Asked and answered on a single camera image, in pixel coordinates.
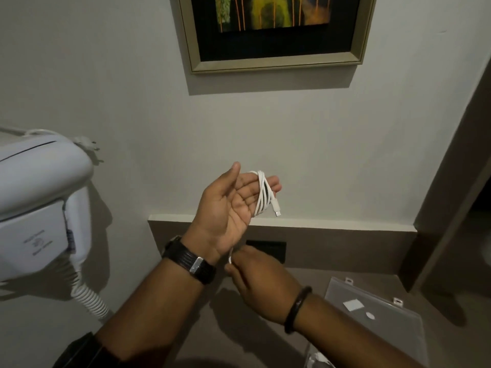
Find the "person's right forearm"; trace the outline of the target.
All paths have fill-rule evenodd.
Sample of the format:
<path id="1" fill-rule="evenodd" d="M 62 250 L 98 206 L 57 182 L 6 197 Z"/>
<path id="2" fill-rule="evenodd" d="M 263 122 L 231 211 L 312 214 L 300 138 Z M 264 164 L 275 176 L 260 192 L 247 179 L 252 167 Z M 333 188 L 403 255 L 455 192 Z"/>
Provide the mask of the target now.
<path id="1" fill-rule="evenodd" d="M 306 297 L 294 329 L 336 368 L 424 368 L 317 295 Z"/>

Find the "person's left hand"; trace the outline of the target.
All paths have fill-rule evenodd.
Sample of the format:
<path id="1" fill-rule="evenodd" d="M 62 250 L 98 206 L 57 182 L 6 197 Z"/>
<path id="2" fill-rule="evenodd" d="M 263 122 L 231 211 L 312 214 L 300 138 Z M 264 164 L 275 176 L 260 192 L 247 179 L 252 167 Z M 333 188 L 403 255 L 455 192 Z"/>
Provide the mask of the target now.
<path id="1" fill-rule="evenodd" d="M 260 178 L 255 173 L 240 171 L 235 188 L 227 196 L 216 196 L 213 181 L 202 193 L 196 215 L 181 242 L 215 266 L 281 188 L 277 176 Z"/>

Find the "black wristwatch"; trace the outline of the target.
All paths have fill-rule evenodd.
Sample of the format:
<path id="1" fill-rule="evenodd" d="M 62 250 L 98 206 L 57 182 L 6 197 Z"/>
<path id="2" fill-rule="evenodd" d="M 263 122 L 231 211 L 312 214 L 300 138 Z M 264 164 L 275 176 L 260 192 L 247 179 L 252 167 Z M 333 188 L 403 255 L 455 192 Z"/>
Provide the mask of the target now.
<path id="1" fill-rule="evenodd" d="M 161 251 L 161 257 L 184 268 L 193 278 L 204 285 L 211 284 L 217 270 L 205 259 L 191 252 L 182 242 L 181 236 L 172 238 Z"/>

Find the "framed wall picture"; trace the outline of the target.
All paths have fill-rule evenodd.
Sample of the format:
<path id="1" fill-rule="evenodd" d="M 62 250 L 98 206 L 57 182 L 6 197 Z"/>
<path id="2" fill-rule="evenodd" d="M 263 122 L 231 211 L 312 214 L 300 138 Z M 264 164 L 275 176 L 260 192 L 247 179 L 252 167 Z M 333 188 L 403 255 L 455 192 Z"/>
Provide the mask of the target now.
<path id="1" fill-rule="evenodd" d="M 354 66 L 376 0 L 178 0 L 193 74 Z"/>

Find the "small white object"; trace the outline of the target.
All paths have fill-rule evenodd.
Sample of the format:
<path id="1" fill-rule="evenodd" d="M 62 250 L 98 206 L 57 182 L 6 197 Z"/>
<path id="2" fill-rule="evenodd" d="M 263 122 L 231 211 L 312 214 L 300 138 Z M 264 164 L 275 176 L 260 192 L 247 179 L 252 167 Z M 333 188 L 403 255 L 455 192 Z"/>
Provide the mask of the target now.
<path id="1" fill-rule="evenodd" d="M 321 352 L 315 352 L 308 355 L 304 368 L 335 368 L 335 366 Z"/>

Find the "black sleeve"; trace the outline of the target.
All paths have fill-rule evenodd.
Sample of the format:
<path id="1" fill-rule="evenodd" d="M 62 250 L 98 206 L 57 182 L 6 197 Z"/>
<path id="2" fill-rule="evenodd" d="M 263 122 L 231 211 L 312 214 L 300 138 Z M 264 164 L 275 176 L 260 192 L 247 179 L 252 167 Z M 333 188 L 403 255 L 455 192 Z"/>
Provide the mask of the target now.
<path id="1" fill-rule="evenodd" d="M 52 368 L 128 368 L 128 365 L 109 352 L 93 333 L 71 342 Z"/>

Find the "laptop in clear case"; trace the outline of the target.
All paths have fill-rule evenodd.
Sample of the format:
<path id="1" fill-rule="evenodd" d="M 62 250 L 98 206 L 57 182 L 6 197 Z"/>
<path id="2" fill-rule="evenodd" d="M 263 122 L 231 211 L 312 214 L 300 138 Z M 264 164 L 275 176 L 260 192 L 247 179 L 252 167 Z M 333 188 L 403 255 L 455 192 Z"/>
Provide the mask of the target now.
<path id="1" fill-rule="evenodd" d="M 429 368 L 422 318 L 406 309 L 402 300 L 387 301 L 353 284 L 353 280 L 332 277 L 325 300 L 344 314 Z"/>

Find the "white wall-mounted hair dryer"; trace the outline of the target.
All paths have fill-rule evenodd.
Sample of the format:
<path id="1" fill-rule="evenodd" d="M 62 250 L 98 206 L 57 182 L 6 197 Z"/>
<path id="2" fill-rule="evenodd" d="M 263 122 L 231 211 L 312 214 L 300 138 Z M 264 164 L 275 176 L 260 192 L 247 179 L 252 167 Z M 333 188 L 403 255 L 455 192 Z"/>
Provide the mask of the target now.
<path id="1" fill-rule="evenodd" d="M 67 255 L 78 270 L 92 244 L 94 166 L 75 141 L 44 129 L 0 142 L 0 282 Z"/>

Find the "black wall socket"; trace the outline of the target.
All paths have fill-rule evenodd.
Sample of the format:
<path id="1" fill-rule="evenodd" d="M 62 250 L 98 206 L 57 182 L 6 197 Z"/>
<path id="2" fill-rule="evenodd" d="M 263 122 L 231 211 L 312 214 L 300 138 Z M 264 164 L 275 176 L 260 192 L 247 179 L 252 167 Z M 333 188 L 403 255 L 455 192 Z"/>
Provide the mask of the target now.
<path id="1" fill-rule="evenodd" d="M 246 245 L 256 248 L 285 264 L 287 243 L 284 241 L 247 240 Z"/>

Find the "person's right hand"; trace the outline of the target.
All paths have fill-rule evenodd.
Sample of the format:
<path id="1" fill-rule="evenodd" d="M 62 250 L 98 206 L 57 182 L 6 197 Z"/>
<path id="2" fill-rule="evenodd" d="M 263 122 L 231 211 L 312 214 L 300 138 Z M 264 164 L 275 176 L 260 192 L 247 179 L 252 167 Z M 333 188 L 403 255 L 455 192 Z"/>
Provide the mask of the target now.
<path id="1" fill-rule="evenodd" d="M 302 286 L 277 259 L 256 248 L 253 275 L 254 298 L 243 301 L 264 319 L 285 324 Z"/>

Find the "person's left forearm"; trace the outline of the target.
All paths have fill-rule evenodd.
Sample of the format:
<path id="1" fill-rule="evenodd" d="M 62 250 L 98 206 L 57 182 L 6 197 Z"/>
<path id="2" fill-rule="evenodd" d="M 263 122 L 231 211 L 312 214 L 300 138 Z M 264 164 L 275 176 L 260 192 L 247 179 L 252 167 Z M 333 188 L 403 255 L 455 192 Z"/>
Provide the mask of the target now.
<path id="1" fill-rule="evenodd" d="M 130 368 L 163 368 L 204 287 L 183 267 L 163 259 L 96 338 Z"/>

